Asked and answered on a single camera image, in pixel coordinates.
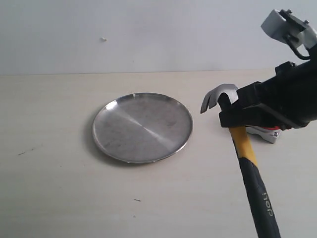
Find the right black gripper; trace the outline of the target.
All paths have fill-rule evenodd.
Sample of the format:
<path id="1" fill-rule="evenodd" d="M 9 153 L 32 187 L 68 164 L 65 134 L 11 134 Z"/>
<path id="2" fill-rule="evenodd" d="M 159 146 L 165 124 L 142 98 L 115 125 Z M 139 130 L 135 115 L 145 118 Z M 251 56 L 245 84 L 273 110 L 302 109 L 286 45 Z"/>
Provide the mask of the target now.
<path id="1" fill-rule="evenodd" d="M 218 97 L 222 127 L 302 128 L 317 119 L 317 48 L 300 65 L 285 62 L 276 75 Z"/>

